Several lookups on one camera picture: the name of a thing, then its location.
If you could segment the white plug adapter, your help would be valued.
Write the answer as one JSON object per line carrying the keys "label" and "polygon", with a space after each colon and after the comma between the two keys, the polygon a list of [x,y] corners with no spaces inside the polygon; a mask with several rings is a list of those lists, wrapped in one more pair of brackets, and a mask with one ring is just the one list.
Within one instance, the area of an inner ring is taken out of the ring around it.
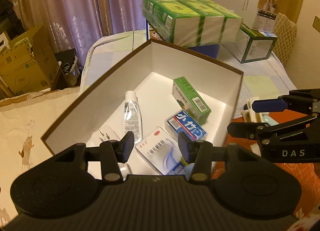
{"label": "white plug adapter", "polygon": [[96,130],[91,137],[93,143],[96,146],[100,146],[102,142],[110,141],[110,140],[120,140],[120,137],[116,134],[116,132],[108,125],[102,126],[98,130]]}

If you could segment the white hair clip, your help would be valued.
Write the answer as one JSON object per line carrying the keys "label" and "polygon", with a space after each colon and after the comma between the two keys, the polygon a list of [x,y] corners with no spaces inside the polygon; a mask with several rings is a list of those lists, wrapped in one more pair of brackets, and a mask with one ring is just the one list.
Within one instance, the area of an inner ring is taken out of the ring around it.
{"label": "white hair clip", "polygon": [[264,121],[264,117],[268,115],[268,112],[257,113],[252,109],[252,104],[254,101],[259,100],[259,97],[251,97],[247,100],[244,105],[241,115],[244,119],[244,122],[249,123],[259,123]]}

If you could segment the clear floss pick box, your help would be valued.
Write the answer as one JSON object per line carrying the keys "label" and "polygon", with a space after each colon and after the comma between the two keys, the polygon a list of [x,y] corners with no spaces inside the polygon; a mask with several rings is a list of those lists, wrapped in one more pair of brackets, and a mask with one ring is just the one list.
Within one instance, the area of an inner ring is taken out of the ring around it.
{"label": "clear floss pick box", "polygon": [[193,141],[204,140],[207,136],[207,132],[185,110],[169,117],[164,126],[175,141],[178,141],[179,133],[185,133]]}

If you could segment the blue cream tube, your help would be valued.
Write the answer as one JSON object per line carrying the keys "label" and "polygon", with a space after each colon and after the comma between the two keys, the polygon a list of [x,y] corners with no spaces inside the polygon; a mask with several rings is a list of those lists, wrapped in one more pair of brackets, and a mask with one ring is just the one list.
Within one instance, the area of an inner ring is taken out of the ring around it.
{"label": "blue cream tube", "polygon": [[135,145],[142,141],[142,117],[135,91],[129,90],[125,94],[124,104],[124,130],[133,132]]}

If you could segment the blue white medicine box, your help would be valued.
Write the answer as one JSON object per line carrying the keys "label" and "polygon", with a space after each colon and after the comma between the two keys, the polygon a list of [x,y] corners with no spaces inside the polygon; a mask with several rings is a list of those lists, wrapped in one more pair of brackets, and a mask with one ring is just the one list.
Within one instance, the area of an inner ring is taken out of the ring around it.
{"label": "blue white medicine box", "polygon": [[161,127],[157,127],[138,143],[136,151],[157,174],[183,174],[184,165],[178,144]]}

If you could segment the green white medicine box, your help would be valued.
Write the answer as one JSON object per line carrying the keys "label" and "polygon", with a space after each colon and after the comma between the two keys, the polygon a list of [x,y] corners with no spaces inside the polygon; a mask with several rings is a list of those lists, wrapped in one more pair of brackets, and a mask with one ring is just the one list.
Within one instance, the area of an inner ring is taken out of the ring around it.
{"label": "green white medicine box", "polygon": [[180,107],[198,124],[203,125],[206,123],[208,116],[212,111],[184,76],[173,80],[172,96]]}

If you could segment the mint handheld fan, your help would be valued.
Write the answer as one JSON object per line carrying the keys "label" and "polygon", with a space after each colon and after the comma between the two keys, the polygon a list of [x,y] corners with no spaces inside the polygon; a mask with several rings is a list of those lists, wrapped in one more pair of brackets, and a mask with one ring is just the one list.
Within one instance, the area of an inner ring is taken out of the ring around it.
{"label": "mint handheld fan", "polygon": [[268,123],[270,126],[275,126],[278,124],[278,122],[274,119],[272,119],[271,117],[269,117],[268,115],[265,115],[263,117],[263,122],[264,123]]}

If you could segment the green white carton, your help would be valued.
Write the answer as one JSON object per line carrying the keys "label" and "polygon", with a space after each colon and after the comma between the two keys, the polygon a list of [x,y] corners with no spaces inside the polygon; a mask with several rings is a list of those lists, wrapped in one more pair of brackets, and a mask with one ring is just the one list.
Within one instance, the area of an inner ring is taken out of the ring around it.
{"label": "green white carton", "polygon": [[252,30],[242,24],[235,41],[224,43],[223,46],[240,63],[249,63],[267,59],[277,39],[274,33]]}

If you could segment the quilted beige chair cover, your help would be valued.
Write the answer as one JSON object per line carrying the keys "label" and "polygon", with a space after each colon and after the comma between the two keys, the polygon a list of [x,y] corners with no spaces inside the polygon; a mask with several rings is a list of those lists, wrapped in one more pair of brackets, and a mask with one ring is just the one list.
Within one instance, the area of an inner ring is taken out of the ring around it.
{"label": "quilted beige chair cover", "polygon": [[273,33],[277,36],[273,52],[285,67],[289,61],[295,39],[297,36],[297,25],[286,15],[279,13],[273,28]]}

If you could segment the brown cardboard storage box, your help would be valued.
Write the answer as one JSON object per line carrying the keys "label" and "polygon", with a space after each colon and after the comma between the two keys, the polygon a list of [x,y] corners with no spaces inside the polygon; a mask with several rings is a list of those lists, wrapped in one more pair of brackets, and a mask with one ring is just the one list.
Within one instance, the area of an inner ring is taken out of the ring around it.
{"label": "brown cardboard storage box", "polygon": [[[145,61],[140,52],[145,46],[118,62],[62,113],[43,134],[42,141],[52,154],[57,154],[75,143],[90,144],[92,134],[103,125],[110,126],[119,136],[124,135],[125,93],[135,91],[142,114],[143,134],[148,135],[179,111],[172,96],[173,80],[146,67],[135,75],[139,62]],[[234,109],[229,104],[206,94],[201,97],[211,113],[204,124],[206,139],[221,147],[227,136],[227,126],[233,119]]]}

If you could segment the dark blue box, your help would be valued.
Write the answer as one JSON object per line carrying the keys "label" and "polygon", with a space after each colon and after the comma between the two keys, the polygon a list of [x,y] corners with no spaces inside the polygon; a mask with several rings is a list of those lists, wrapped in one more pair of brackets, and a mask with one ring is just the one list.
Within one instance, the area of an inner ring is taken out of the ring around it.
{"label": "dark blue box", "polygon": [[[164,41],[161,35],[157,32],[155,28],[146,20],[146,40],[156,39],[160,41]],[[188,47],[188,49],[193,50],[195,52],[207,55],[211,58],[216,59],[219,52],[220,45],[207,45],[207,46],[195,46]]]}

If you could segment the dark shopping bag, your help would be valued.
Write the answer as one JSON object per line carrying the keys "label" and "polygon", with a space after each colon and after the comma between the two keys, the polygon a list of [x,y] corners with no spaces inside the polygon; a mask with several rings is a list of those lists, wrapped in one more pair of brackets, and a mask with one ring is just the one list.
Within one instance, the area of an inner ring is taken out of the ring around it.
{"label": "dark shopping bag", "polygon": [[52,90],[62,90],[80,84],[80,69],[76,49],[69,49],[55,53],[55,58],[60,66],[54,80]]}

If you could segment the cream patterned cloth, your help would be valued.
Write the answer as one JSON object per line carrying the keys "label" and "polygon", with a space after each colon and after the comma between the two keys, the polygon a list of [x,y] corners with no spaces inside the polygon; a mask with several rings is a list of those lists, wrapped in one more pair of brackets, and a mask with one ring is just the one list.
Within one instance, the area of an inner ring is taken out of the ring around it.
{"label": "cream patterned cloth", "polygon": [[1,226],[17,215],[11,184],[51,156],[41,136],[77,98],[79,89],[39,91],[1,101]]}

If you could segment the green tissue pack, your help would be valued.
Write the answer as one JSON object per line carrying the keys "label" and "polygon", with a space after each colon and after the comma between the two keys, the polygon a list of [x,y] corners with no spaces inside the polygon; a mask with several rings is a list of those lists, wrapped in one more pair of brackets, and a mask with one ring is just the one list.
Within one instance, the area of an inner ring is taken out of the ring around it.
{"label": "green tissue pack", "polygon": [[182,47],[234,42],[243,21],[211,0],[143,0],[142,13],[163,40]]}

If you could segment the black folding cart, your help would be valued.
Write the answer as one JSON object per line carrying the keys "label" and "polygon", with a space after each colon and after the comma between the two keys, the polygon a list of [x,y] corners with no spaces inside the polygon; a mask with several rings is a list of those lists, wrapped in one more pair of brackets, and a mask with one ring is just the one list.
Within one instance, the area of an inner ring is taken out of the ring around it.
{"label": "black folding cart", "polygon": [[9,0],[1,1],[0,26],[1,34],[6,32],[12,40],[25,32],[21,20],[13,9],[13,4]]}

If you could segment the wall socket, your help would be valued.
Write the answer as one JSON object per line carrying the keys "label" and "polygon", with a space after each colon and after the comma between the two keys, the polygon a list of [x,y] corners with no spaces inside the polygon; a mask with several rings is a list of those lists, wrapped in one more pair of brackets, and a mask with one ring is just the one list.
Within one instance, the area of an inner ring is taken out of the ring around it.
{"label": "wall socket", "polygon": [[320,18],[318,16],[315,16],[312,27],[320,33]]}

